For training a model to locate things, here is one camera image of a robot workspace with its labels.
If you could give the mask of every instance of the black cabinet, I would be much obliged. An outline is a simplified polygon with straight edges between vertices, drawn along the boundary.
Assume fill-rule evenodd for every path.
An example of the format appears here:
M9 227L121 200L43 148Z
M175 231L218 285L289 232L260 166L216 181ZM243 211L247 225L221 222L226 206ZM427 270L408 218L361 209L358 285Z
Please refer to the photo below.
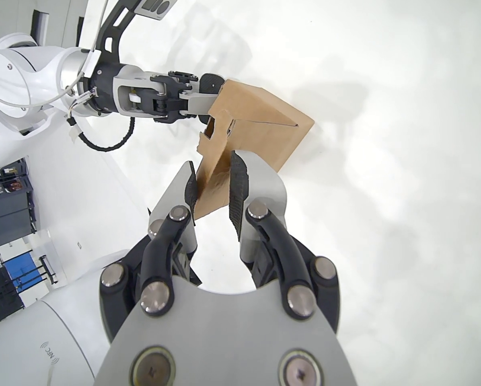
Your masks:
M24 304L5 267L0 268L0 321L22 309Z
M32 193L24 159L0 170L0 246L36 231Z

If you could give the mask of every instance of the blue panel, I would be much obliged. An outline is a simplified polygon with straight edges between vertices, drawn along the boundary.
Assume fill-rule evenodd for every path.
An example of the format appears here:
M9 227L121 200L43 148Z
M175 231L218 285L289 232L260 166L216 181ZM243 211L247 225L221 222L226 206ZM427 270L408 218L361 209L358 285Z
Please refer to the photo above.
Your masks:
M11 278L17 278L22 274L32 271L24 277L21 277L14 281L14 286L19 293L26 289L29 289L31 286L36 285L43 280L43 278L40 277L40 272L36 269L37 266L33 262L33 259L31 259L31 255L29 253L24 253L22 255L16 256L15 258L10 259L10 261L6 261L4 265ZM27 283L27 281L35 277L38 278Z

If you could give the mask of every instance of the screw head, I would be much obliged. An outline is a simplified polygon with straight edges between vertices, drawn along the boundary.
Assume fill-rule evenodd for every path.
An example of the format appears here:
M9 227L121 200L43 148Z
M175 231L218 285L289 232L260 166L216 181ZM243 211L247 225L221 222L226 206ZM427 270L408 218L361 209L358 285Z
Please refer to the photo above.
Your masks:
M108 265L101 273L101 284L105 287L112 287L123 279L124 267L120 263Z
M324 256L318 256L316 262L314 263L314 268L316 272L325 280L331 280L337 275L337 270L332 261Z
M248 206L248 214L252 218L262 219L269 214L269 210L261 200L255 199Z
M287 292L287 302L294 314L310 317L316 309L316 296L306 285L294 285Z
M163 222L164 222L163 219L154 220L151 224L149 224L149 228L147 229L147 233L150 236L155 237Z
M134 362L132 384L138 386L168 386L173 384L176 365L173 356L161 346L141 353Z
M169 218L172 219L173 221L183 221L188 216L189 216L189 210L183 205L175 206L169 212Z
M147 314L156 314L165 308L171 291L162 281L148 284L141 294L141 307Z
M282 386L319 386L321 370L316 360L302 350L285 355L280 362L280 384Z

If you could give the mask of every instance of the brown cardboard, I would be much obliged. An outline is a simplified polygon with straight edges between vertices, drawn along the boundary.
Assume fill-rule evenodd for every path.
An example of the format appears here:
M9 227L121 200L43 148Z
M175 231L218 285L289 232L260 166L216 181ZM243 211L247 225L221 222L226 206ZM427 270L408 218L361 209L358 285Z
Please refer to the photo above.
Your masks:
M279 171L314 121L263 88L228 80L199 135L196 219L228 204L230 154L249 150Z

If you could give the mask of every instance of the black cable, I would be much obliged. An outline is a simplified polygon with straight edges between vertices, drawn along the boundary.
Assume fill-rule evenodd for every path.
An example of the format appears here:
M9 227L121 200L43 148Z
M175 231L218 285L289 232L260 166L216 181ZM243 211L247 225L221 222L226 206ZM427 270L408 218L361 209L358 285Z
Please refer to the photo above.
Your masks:
M71 126L76 124L76 121L72 116L70 118L67 118L67 122ZM81 141L83 141L86 145L88 145L88 147L90 147L92 150L96 150L98 152L111 152L111 151L114 151L114 150L117 150L117 149L123 147L126 144L126 142L130 139L130 137L134 133L134 128L135 128L135 118L131 117L130 118L130 128L128 129L128 132L126 133L124 138L119 143L117 143L115 146L112 146L112 147L99 147L99 146L95 145L90 140L88 140L88 138L85 136L85 134L83 134L83 132L81 132L78 135L78 137L80 137Z

